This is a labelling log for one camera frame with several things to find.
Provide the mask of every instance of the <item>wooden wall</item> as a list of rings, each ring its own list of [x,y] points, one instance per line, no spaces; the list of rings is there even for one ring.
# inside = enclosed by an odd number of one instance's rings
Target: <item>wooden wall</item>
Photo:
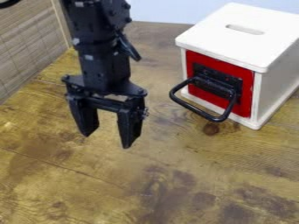
[[[58,0],[22,0],[13,7],[0,10],[0,15],[2,102],[63,53],[69,36],[62,31],[65,22]]]

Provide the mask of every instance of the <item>red panel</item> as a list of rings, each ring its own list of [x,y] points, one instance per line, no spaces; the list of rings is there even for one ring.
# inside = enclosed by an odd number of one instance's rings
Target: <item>red panel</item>
[[[253,88],[253,79],[254,79],[253,72],[240,66],[230,65],[229,63],[220,61],[217,59],[213,59],[196,52],[186,51],[188,77],[193,76],[192,64],[194,62],[242,80],[242,93],[240,97],[240,104],[234,104],[232,113],[242,117],[249,117],[250,104],[252,104],[252,90],[253,90],[252,88]],[[193,85],[189,85],[189,94],[194,95],[196,97],[201,98],[204,101],[210,102],[212,104],[214,104],[216,106],[221,108],[225,108],[228,106],[228,101],[225,99],[198,89]]]

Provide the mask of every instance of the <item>wooden table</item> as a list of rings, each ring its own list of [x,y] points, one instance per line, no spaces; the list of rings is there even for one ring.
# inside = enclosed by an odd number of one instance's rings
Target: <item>wooden table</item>
[[[184,24],[133,23],[148,89],[142,135],[121,150],[115,115],[75,129],[59,77],[69,50],[0,107],[0,223],[299,223],[299,92],[265,127],[206,122],[168,99],[181,80],[173,38]]]

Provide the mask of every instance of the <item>white box lid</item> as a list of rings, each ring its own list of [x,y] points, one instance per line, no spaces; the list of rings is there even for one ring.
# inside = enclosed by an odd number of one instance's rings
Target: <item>white box lid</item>
[[[228,3],[174,41],[184,49],[265,73],[297,39],[299,15]]]

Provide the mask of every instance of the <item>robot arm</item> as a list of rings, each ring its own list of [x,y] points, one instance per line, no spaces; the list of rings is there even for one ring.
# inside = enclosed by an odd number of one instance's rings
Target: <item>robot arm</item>
[[[9,7],[19,0],[0,3]],[[141,59],[122,30],[132,19],[125,0],[59,0],[71,44],[78,52],[81,75],[65,75],[69,110],[81,134],[98,128],[97,109],[117,115],[122,148],[141,135],[146,116],[146,91],[129,81],[129,57]],[[122,96],[122,100],[110,99]]]

